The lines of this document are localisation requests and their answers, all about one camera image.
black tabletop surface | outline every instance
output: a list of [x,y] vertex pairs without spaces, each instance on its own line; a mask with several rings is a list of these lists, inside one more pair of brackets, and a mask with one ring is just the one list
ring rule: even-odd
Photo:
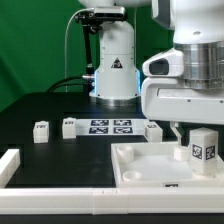
[[[140,105],[106,107],[89,102],[81,93],[33,93],[0,113],[0,156],[9,148],[19,148],[21,165],[7,188],[35,187],[115,187],[110,157],[111,143],[145,142],[143,136],[77,136],[62,139],[64,118],[137,119],[145,118]],[[48,143],[33,143],[36,121],[49,121]],[[158,122],[164,140],[175,140],[168,122]],[[186,130],[201,127],[183,124]],[[206,127],[219,131],[222,126]],[[220,155],[224,141],[219,142]],[[1,215],[0,223],[223,223],[223,214],[131,214],[131,215]]]

green screen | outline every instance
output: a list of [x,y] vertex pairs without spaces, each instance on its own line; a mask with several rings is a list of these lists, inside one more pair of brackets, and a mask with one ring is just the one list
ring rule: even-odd
[[[64,78],[64,40],[70,17],[82,6],[78,0],[0,1],[0,111],[24,94],[44,92]],[[128,10],[134,25],[134,9]],[[68,76],[85,73],[81,24],[73,23],[68,39]],[[137,10],[136,65],[172,46],[172,32],[151,19],[151,8]],[[99,64],[98,36],[91,36],[95,68]],[[68,91],[82,91],[81,86]]]

cable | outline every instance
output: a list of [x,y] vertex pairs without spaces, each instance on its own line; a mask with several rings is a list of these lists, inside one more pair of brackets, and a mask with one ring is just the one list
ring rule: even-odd
[[82,86],[82,84],[78,84],[78,83],[70,83],[70,84],[60,84],[60,85],[57,85],[55,86],[54,88],[51,89],[51,91],[49,91],[50,93],[54,92],[54,90],[60,88],[60,87],[63,87],[63,86]]
[[46,92],[51,92],[52,89],[54,89],[55,87],[57,87],[61,83],[65,83],[65,82],[68,82],[68,81],[71,81],[71,80],[75,80],[75,79],[82,79],[82,76],[71,76],[71,77],[62,79],[62,80],[56,82],[55,84],[53,84],[50,88],[48,88],[48,90]]
[[135,8],[135,11],[134,11],[134,35],[135,35],[135,40],[134,40],[134,42],[135,42],[135,52],[134,52],[134,63],[135,63],[135,65],[136,65],[136,49],[137,49],[137,46],[136,46],[136,44],[137,44],[137,37],[136,37],[136,35],[137,35],[137,12],[138,12],[138,8]]
[[87,9],[81,9],[77,12],[75,12],[72,17],[69,19],[67,27],[66,27],[66,32],[65,32],[65,45],[64,45],[64,54],[65,54],[65,79],[68,77],[68,33],[69,33],[69,29],[71,26],[71,23],[73,22],[74,18],[76,17],[76,15],[78,15],[80,12],[88,12],[88,11],[93,11],[94,8],[87,8]]

white cube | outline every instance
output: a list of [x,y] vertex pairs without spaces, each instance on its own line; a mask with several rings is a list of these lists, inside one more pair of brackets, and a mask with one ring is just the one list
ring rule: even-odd
[[163,129],[156,122],[145,121],[144,126],[144,136],[148,142],[162,142]]
[[63,120],[62,124],[63,139],[76,138],[75,123],[76,123],[75,118],[69,117]]
[[49,122],[36,122],[33,129],[34,143],[47,143],[49,139]]
[[190,131],[191,169],[201,175],[216,173],[218,132],[207,128]]

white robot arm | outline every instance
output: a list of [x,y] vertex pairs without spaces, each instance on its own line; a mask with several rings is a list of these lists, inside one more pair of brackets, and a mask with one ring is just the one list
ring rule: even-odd
[[143,65],[149,119],[224,124],[224,1],[152,0],[153,18],[175,29],[174,48]]
[[97,6],[141,7],[149,5],[151,0],[79,0],[79,2],[90,8]]
[[113,10],[150,5],[151,0],[79,0],[104,18],[99,31],[100,66],[94,75],[92,102],[110,106],[134,104],[140,96],[139,71],[134,64],[134,29],[126,21],[106,20]]

